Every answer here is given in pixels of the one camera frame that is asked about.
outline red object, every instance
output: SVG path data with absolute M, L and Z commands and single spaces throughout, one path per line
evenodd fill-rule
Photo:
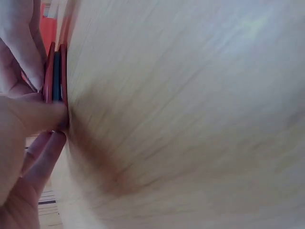
M 67 92 L 67 45 L 61 44 L 59 47 L 61 52 L 61 88 L 62 100 L 68 107 L 68 92 Z
M 43 86 L 44 101 L 48 104 L 52 103 L 54 51 L 55 43 L 52 42 L 49 48 L 48 60 L 46 63 L 46 75 Z
M 52 42 L 56 40 L 57 20 L 43 15 L 45 6 L 41 5 L 40 31 L 46 51 L 49 53 Z

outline hand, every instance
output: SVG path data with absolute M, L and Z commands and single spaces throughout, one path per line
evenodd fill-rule
M 41 89 L 46 51 L 41 38 L 40 0 L 0 2 L 0 90 L 9 97 L 32 93 L 21 76 Z
M 38 229 L 38 200 L 66 142 L 51 133 L 66 116 L 62 104 L 0 97 L 0 228 Z M 45 130 L 24 152 L 26 137 Z

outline fingernail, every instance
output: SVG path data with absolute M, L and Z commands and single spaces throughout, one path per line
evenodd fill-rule
M 32 78 L 31 83 L 37 89 L 37 91 L 40 91 L 43 87 L 44 76 L 40 75 L 39 77 Z
M 29 95 L 32 100 L 37 101 L 37 102 L 42 102 L 43 101 L 43 96 L 41 93 L 31 93 Z
M 56 109 L 58 110 L 58 112 L 62 116 L 61 123 L 57 126 L 57 130 L 67 129 L 68 125 L 69 125 L 69 114 L 68 114 L 68 109 L 67 109 L 66 105 L 62 102 L 56 102 L 56 103 L 53 103 L 53 104 L 58 107 Z

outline finger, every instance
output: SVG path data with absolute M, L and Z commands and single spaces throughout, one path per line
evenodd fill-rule
M 36 44 L 37 50 L 41 56 L 41 61 L 42 64 L 46 63 L 47 61 L 47 53 L 46 53 L 46 49 L 44 47 L 44 43 L 43 43 L 43 39 L 40 33 L 40 30 L 38 30 L 34 36 L 33 36 L 33 40 Z
M 31 93 L 21 77 L 21 68 L 9 48 L 0 41 L 0 85 L 8 97 L 18 97 Z
M 30 94 L 25 94 L 23 96 L 20 96 L 18 99 L 23 100 L 23 101 L 29 101 L 29 102 L 43 102 L 43 97 L 41 93 L 30 93 Z
M 48 182 L 65 143 L 66 136 L 64 133 L 53 133 L 41 156 L 25 174 L 24 179 L 32 185 L 38 196 L 41 195 Z
M 34 162 L 39 158 L 47 142 L 51 138 L 51 132 L 41 133 L 34 142 L 27 148 L 21 174 L 24 175 Z
M 37 90 L 43 85 L 43 66 L 41 56 L 31 36 L 29 26 L 20 24 L 6 31 L 2 37 L 21 68 Z
M 60 123 L 67 119 L 67 108 L 64 104 L 45 104 L 24 100 L 10 100 L 8 106 L 11 117 L 21 125 L 24 136 L 40 131 L 56 130 Z
M 41 0 L 34 0 L 33 1 L 33 16 L 30 21 L 30 29 L 37 30 L 39 28 L 40 23 L 40 15 L 41 12 Z

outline wooden floor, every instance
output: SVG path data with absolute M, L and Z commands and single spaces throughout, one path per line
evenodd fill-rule
M 35 138 L 35 136 L 28 138 L 26 146 L 29 146 Z M 47 183 L 43 190 L 38 209 L 41 229 L 63 229 L 51 181 Z

